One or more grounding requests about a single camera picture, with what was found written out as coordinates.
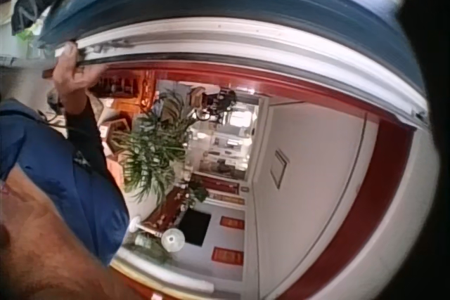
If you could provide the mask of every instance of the white wall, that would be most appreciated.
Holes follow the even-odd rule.
[[[245,212],[206,203],[197,203],[194,209],[211,214],[205,241],[202,247],[186,243],[181,251],[172,254],[174,265],[187,275],[213,282],[215,289],[238,291],[243,267],[218,263],[211,257],[214,247],[244,251],[245,231],[221,226],[220,219],[222,216],[245,219]]]
[[[349,186],[363,127],[361,118],[308,103],[270,107],[253,185],[261,296],[299,273],[315,245],[325,248],[344,220],[375,144],[377,126],[370,123],[364,137],[368,146],[359,153],[364,165],[357,166],[353,176],[358,179]],[[280,190],[270,174],[277,149],[289,159]],[[344,211],[338,208],[342,199]],[[339,219],[333,221],[336,214]],[[330,224],[333,229],[322,238]]]

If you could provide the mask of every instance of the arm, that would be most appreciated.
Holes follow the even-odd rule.
[[[78,51],[67,43],[64,54],[53,71],[53,81],[65,108],[67,139],[83,154],[91,167],[110,178],[103,146],[86,89],[95,84],[104,66],[89,66],[76,70]]]

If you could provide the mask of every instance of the red trim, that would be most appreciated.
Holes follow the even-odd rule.
[[[220,225],[226,228],[235,228],[238,230],[245,230],[245,221],[231,217],[222,216],[220,218]]]
[[[215,247],[212,252],[211,260],[217,263],[226,263],[227,265],[243,266],[244,252],[235,249],[224,249]]]
[[[413,130],[381,121],[366,177],[347,218],[322,255],[279,299],[307,299],[324,288],[358,254],[394,197],[413,140]]]
[[[253,89],[256,93],[266,96],[307,101],[358,117],[363,117],[366,112],[369,112],[370,116],[376,115],[398,123],[397,118],[393,115],[362,100],[319,84],[273,72],[185,61],[134,62],[116,64],[111,67],[154,70],[158,79],[216,84],[232,89]]]

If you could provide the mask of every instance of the floor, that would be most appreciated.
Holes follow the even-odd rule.
[[[15,98],[36,110],[46,112],[46,94],[53,83],[42,79],[41,71],[0,67],[0,94],[2,99]]]

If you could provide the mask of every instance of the potted plant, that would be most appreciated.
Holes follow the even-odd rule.
[[[135,191],[139,202],[152,192],[161,203],[175,180],[173,163],[185,160],[188,130],[195,122],[182,97],[169,92],[139,118],[131,133],[116,133],[125,154],[121,163],[125,192]]]
[[[206,197],[208,197],[209,195],[208,191],[202,184],[202,180],[199,178],[191,179],[187,183],[186,194],[187,198],[184,202],[186,208],[194,207],[197,201],[199,201],[200,203],[204,202],[206,200]]]

